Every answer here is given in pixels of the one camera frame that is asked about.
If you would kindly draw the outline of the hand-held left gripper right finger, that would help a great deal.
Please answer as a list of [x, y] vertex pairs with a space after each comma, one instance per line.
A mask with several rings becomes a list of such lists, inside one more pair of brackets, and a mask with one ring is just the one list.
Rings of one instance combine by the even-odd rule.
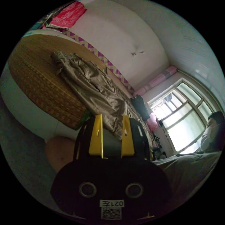
[[134, 144], [132, 139], [132, 130], [130, 118], [127, 115], [122, 115], [122, 139], [121, 139], [121, 158], [134, 156]]

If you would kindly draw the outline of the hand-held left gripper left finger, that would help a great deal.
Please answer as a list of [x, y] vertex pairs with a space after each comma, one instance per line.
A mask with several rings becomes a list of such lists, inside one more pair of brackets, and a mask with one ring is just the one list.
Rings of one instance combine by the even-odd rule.
[[103, 158], [103, 123], [102, 114], [95, 116], [92, 128], [89, 154], [91, 156], [100, 156]]

